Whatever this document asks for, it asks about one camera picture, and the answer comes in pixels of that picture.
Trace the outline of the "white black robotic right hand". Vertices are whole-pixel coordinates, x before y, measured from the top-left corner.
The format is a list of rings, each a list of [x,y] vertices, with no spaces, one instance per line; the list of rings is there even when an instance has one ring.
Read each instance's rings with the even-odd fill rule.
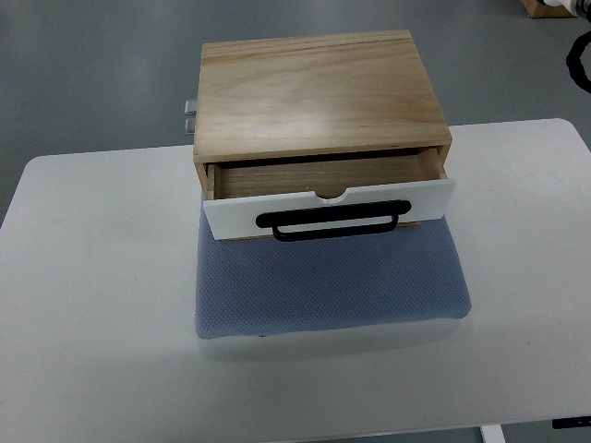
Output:
[[[575,17],[590,20],[590,0],[542,0],[542,3],[551,7],[564,7]]]

